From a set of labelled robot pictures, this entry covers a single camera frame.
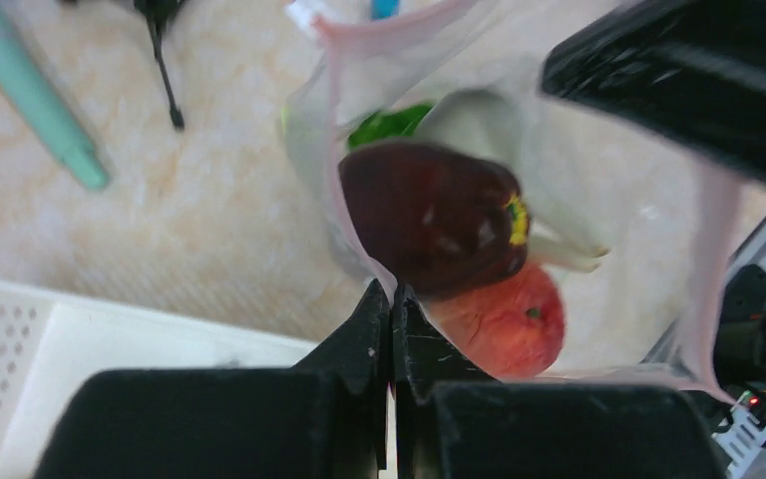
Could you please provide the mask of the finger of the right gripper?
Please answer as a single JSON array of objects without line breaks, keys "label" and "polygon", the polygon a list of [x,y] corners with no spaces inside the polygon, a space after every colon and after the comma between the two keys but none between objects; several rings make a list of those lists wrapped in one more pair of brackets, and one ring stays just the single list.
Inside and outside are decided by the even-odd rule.
[{"label": "finger of the right gripper", "polygon": [[557,44],[541,87],[766,184],[766,1],[631,1]]}]

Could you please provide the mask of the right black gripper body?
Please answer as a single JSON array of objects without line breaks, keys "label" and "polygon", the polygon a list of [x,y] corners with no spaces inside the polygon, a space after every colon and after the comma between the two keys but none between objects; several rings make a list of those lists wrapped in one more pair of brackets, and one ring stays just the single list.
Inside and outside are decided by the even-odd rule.
[{"label": "right black gripper body", "polygon": [[725,287],[713,367],[722,386],[766,390],[766,271],[757,264],[741,267]]}]

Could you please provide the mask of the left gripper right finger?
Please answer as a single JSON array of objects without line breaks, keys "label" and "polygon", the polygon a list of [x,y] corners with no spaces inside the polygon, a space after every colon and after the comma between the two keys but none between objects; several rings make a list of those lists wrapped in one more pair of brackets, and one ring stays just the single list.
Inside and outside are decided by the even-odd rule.
[{"label": "left gripper right finger", "polygon": [[402,478],[721,478],[688,397],[649,385],[502,383],[426,319],[411,288],[392,306]]}]

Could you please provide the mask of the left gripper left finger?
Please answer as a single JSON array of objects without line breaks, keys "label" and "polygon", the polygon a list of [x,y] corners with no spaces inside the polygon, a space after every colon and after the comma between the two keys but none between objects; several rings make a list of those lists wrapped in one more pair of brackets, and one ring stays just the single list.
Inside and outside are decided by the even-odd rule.
[{"label": "left gripper left finger", "polygon": [[284,368],[112,369],[57,422],[38,478],[375,478],[387,465],[385,329],[371,282]]}]

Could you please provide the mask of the orange toy peach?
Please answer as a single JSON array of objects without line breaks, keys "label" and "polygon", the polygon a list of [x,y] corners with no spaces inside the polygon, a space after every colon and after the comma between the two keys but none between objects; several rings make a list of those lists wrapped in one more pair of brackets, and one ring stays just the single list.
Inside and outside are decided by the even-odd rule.
[{"label": "orange toy peach", "polygon": [[428,304],[432,322],[471,362],[501,380],[537,376],[558,359],[566,318],[560,290],[540,266]]}]

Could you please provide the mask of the clear pink zip top bag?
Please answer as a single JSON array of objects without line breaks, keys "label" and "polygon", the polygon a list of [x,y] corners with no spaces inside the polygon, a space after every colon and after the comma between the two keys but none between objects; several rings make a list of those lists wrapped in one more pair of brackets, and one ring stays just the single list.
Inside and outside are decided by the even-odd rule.
[{"label": "clear pink zip top bag", "polygon": [[546,379],[657,383],[728,401],[712,345],[741,181],[541,91],[553,47],[627,3],[406,1],[373,21],[366,1],[290,1],[287,16],[322,56],[282,111],[286,153],[321,204],[335,263],[392,293],[395,277],[363,249],[336,177],[349,133],[379,110],[461,89],[510,97],[538,173],[610,246],[591,273],[551,270],[568,329]]}]

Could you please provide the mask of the dark purple toy mangosteen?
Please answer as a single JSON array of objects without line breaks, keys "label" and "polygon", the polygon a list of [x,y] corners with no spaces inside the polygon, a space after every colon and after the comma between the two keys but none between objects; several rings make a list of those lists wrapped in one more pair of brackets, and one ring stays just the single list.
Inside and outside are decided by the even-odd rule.
[{"label": "dark purple toy mangosteen", "polygon": [[338,171],[366,253],[421,297],[495,284],[526,262],[528,211],[499,163],[395,139],[352,151]]}]

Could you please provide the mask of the white toy garlic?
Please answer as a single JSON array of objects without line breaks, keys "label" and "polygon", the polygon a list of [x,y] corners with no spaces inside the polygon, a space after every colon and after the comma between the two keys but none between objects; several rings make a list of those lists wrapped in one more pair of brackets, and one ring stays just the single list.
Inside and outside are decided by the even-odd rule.
[{"label": "white toy garlic", "polygon": [[529,216],[528,261],[590,273],[610,253],[581,205],[538,173],[526,145],[523,110],[510,97],[478,88],[449,93],[418,123],[415,137],[499,163],[515,174]]}]

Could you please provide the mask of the green toy napa cabbage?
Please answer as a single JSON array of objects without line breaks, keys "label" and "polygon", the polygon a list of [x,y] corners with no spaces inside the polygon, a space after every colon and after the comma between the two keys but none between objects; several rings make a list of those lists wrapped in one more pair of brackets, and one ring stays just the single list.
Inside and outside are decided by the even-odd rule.
[{"label": "green toy napa cabbage", "polygon": [[435,106],[423,102],[399,110],[379,110],[363,120],[347,137],[347,150],[393,137],[411,137]]}]

